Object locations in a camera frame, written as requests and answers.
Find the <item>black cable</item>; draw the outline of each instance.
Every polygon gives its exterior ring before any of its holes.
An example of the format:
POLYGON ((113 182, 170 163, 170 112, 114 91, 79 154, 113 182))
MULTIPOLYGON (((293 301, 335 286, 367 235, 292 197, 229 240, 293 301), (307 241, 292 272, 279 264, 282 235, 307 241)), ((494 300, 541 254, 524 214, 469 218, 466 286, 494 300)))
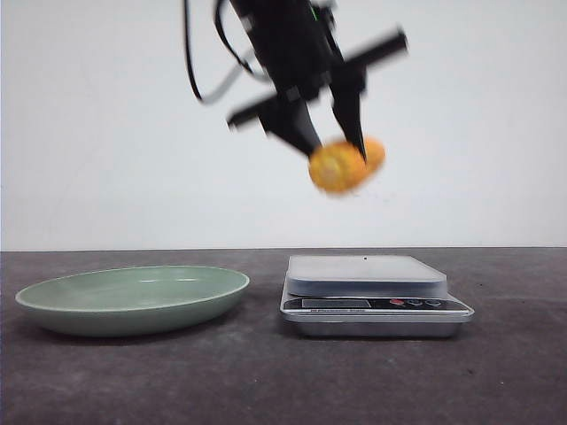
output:
POLYGON ((225 3, 226 3, 226 0, 216 0, 216 6, 214 7, 214 27, 216 28, 217 34, 221 38, 222 44, 224 44, 224 47, 227 48, 227 50, 234 57, 234 59, 236 59, 237 62, 252 77, 254 77, 257 80, 261 80, 261 81, 269 81, 269 77, 267 75, 265 75, 264 73, 255 73, 252 70, 252 68, 250 67, 250 64, 245 59, 240 58, 238 56, 238 53, 236 53, 235 50, 230 45, 230 42, 227 39, 227 36, 224 34, 224 27, 222 25, 222 17, 221 17, 222 7, 224 6, 225 3))
MULTIPOLYGON (((195 97, 203 104, 211 104, 219 100, 229 89, 230 86, 237 79, 238 75, 242 71, 241 64, 236 64, 226 77, 221 81, 219 86, 213 90, 208 95, 202 95, 197 87, 197 82, 195 80, 195 74, 193 72, 193 64, 191 62, 191 52, 190 52, 190 10, 189 10, 189 0, 183 0, 183 41, 185 47, 185 65, 187 66, 187 74, 189 75, 189 81, 191 84, 191 89, 195 97)), ((253 58, 253 50, 249 50, 245 53, 245 58, 253 58)))

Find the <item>scale platform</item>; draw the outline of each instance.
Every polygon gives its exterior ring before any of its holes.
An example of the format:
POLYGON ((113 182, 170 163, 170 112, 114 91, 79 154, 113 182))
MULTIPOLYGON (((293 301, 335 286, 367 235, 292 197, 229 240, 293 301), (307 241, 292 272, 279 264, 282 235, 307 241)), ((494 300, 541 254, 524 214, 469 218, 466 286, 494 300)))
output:
POLYGON ((310 336, 449 337, 474 310, 408 256, 292 256, 280 310, 310 336))

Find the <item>plate rim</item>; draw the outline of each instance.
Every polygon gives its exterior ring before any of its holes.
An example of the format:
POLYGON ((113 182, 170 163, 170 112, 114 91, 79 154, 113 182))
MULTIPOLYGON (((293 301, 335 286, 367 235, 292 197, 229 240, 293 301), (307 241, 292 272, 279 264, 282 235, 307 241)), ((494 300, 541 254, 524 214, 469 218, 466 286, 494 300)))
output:
POLYGON ((104 270, 93 270, 90 272, 84 272, 84 273, 77 273, 77 274, 70 274, 67 276, 60 276, 60 277, 54 277, 53 279, 47 279, 45 281, 41 281, 38 283, 34 283, 31 284, 29 286, 27 286, 26 288, 19 290, 18 293, 15 296, 15 300, 16 303, 18 303, 19 305, 26 307, 26 308, 30 308, 33 310, 41 310, 44 312, 53 312, 53 313, 128 313, 128 312, 147 312, 147 311, 151 311, 151 310, 162 310, 162 309, 169 309, 169 308, 176 308, 176 307, 183 307, 183 306, 187 306, 187 305, 193 305, 193 304, 199 304, 199 303, 204 303, 206 301, 211 301, 214 299, 218 299, 218 298, 225 298, 228 297, 232 294, 238 293, 241 290, 244 290, 248 284, 250 283, 250 277, 242 272, 239 272, 237 270, 233 270, 230 268, 225 268, 225 267, 214 267, 214 266, 187 266, 187 265, 175 265, 175 264, 168 264, 168 265, 164 265, 164 266, 138 266, 138 267, 117 267, 117 268, 108 268, 108 269, 104 269, 104 270), (84 276, 86 274, 99 274, 99 273, 106 273, 106 272, 116 272, 116 271, 123 271, 123 270, 141 270, 141 269, 148 269, 148 268, 170 268, 170 267, 183 267, 183 268, 208 268, 208 269, 213 269, 213 270, 222 270, 225 272, 231 272, 234 274, 239 274, 242 277, 245 278, 245 281, 242 285, 238 286, 238 288, 234 289, 234 290, 229 290, 227 292, 223 292, 222 294, 218 294, 212 297, 204 297, 204 298, 200 298, 200 299, 195 299, 192 301, 186 301, 186 302, 182 302, 182 303, 170 303, 170 304, 164 304, 164 305, 153 305, 153 306, 147 306, 147 307, 134 307, 134 308, 54 308, 54 307, 48 307, 45 305, 38 305, 35 303, 29 303, 27 301, 25 301, 24 299, 22 299, 22 296, 25 295, 25 292, 32 290, 33 288, 40 286, 40 285, 44 285, 46 283, 49 282, 55 282, 55 281, 60 281, 63 279, 70 279, 70 278, 74 278, 77 276, 84 276))

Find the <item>green plate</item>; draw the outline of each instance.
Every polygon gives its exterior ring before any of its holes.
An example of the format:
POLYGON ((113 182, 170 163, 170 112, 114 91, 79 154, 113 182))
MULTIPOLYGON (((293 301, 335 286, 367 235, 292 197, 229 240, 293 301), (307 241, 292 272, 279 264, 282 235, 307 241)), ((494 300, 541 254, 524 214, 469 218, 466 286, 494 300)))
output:
POLYGON ((76 274, 21 290, 37 325, 80 336, 131 336, 184 328, 229 310, 250 279, 216 267, 134 267, 76 274))

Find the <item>gray tabletop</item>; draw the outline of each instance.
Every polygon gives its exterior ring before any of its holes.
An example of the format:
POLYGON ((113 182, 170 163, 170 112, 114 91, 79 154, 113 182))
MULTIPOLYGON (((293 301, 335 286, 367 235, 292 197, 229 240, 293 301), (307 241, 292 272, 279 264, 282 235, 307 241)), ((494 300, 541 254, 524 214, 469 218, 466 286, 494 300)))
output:
POLYGON ((3 253, 5 424, 567 421, 567 249, 3 253), (282 325, 292 253, 404 253, 477 313, 448 340, 309 339, 282 325), (220 318, 154 336, 61 336, 26 321, 29 284, 114 267, 229 267, 251 284, 220 318))

